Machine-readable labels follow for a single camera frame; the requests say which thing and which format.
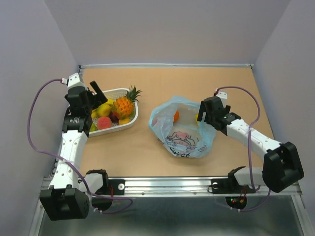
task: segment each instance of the screw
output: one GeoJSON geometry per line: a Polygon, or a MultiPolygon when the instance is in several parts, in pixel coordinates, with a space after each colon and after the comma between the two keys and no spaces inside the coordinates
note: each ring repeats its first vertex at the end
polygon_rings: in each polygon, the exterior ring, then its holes
{"type": "Polygon", "coordinates": [[[118,184],[118,189],[119,190],[124,190],[125,189],[125,185],[123,183],[118,184]]]}
{"type": "Polygon", "coordinates": [[[212,185],[212,188],[213,188],[213,189],[218,189],[218,188],[219,188],[217,182],[214,182],[214,183],[212,183],[211,185],[212,185]]]}

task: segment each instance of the green fruit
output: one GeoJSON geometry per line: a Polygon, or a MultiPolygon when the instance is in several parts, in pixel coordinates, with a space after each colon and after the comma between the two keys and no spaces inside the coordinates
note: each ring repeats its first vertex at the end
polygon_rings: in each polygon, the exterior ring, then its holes
{"type": "Polygon", "coordinates": [[[133,111],[131,114],[130,114],[130,119],[133,119],[135,117],[136,113],[133,111]]]}
{"type": "Polygon", "coordinates": [[[104,103],[98,107],[97,114],[99,117],[107,117],[109,116],[111,110],[112,108],[109,105],[104,103]]]}
{"type": "Polygon", "coordinates": [[[92,123],[91,128],[90,128],[90,132],[94,132],[97,130],[97,127],[94,123],[92,123]]]}

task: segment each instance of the wooden table surface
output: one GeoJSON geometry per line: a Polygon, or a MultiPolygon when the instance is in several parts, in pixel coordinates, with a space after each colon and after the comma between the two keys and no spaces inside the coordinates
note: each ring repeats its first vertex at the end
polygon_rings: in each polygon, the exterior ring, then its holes
{"type": "MultiPolygon", "coordinates": [[[[213,96],[222,86],[241,86],[251,91],[261,105],[260,120],[255,129],[273,137],[261,98],[249,68],[88,68],[83,81],[95,80],[101,90],[128,88],[143,90],[139,98],[139,116],[135,125],[123,131],[88,138],[84,147],[82,173],[105,169],[110,177],[187,177],[225,176],[232,169],[248,166],[247,148],[217,131],[209,154],[201,159],[175,157],[156,139],[148,127],[153,108],[174,95],[195,102],[213,96]]],[[[257,116],[250,96],[237,89],[226,89],[231,112],[248,124],[257,116]]],[[[253,166],[261,160],[252,155],[253,166]]]]}

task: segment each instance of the fruit basket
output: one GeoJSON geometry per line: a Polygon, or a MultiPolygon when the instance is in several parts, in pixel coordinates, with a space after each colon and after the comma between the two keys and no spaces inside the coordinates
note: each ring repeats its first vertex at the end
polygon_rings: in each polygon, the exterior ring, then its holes
{"type": "MultiPolygon", "coordinates": [[[[129,91],[129,89],[127,89],[127,88],[117,88],[117,89],[103,91],[103,93],[105,94],[107,99],[116,100],[120,97],[125,96],[128,91],[129,91]]],[[[90,132],[89,137],[94,137],[94,136],[98,136],[98,135],[103,135],[103,134],[108,134],[108,133],[112,133],[112,132],[116,132],[116,131],[121,131],[121,130],[128,129],[128,128],[132,127],[134,125],[134,122],[138,118],[138,104],[136,101],[133,103],[133,106],[134,106],[134,108],[133,108],[134,116],[130,118],[129,123],[122,124],[122,125],[119,125],[117,123],[112,123],[112,127],[110,127],[110,128],[90,132]]],[[[99,117],[93,119],[93,123],[95,124],[96,127],[97,127],[98,119],[99,119],[99,117]]]]}

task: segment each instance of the white wall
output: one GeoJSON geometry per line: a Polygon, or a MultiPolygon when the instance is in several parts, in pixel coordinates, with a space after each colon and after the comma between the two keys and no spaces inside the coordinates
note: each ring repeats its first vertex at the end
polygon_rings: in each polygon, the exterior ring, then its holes
{"type": "Polygon", "coordinates": [[[275,137],[296,144],[315,227],[315,1],[292,0],[254,66],[275,137]]]}
{"type": "MultiPolygon", "coordinates": [[[[77,64],[43,0],[2,1],[0,22],[0,234],[24,236],[53,163],[28,144],[29,108],[44,82],[67,77],[77,64]]],[[[64,94],[51,85],[36,106],[31,134],[43,149],[58,150],[64,94]]]]}
{"type": "Polygon", "coordinates": [[[253,63],[289,0],[45,0],[79,64],[253,63]]]}

